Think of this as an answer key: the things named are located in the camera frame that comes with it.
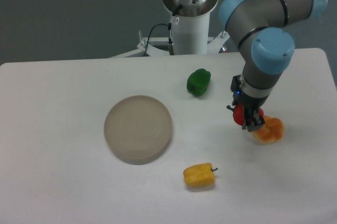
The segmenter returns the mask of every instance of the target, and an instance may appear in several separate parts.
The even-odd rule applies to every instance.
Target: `robotic arm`
[[[217,0],[163,0],[182,18],[172,26],[177,54],[206,53],[209,14]],[[295,50],[293,38],[281,28],[321,14],[328,0],[225,0],[219,9],[224,30],[245,59],[232,79],[232,105],[243,107],[242,129],[260,129],[259,109],[270,95]]]
[[[281,27],[322,13],[328,0],[225,0],[219,18],[245,59],[241,75],[233,77],[232,105],[242,105],[249,132],[264,124],[260,106],[290,63],[295,45]]]

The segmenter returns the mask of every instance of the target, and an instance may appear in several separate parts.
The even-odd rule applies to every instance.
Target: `white table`
[[[337,223],[337,92],[322,50],[296,50],[263,106],[286,126],[260,146],[232,119],[239,54],[12,63],[0,67],[0,223]],[[193,98],[186,80],[212,73]],[[171,143],[130,165],[104,139],[111,107],[162,101]],[[211,162],[214,187],[191,190],[185,168]]]

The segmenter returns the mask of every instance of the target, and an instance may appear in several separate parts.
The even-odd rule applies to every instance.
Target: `beige plate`
[[[131,96],[110,110],[104,136],[112,151],[123,161],[144,164],[157,158],[172,135],[167,108],[149,96]]]

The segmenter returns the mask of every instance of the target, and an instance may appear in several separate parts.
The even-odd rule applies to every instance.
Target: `fake food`
[[[212,168],[211,163],[202,163],[193,165],[184,170],[185,183],[190,187],[208,186],[215,182],[213,171],[217,170]]]
[[[265,124],[257,131],[252,132],[253,136],[260,142],[268,144],[280,141],[284,135],[284,124],[278,118],[264,116]]]
[[[187,79],[187,90],[195,97],[202,96],[210,83],[211,73],[206,69],[198,69]]]
[[[243,117],[243,106],[242,104],[238,103],[234,108],[231,108],[229,105],[227,109],[233,112],[233,119],[236,124],[243,126],[244,124],[244,117]],[[259,116],[263,117],[264,112],[262,108],[259,108]]]

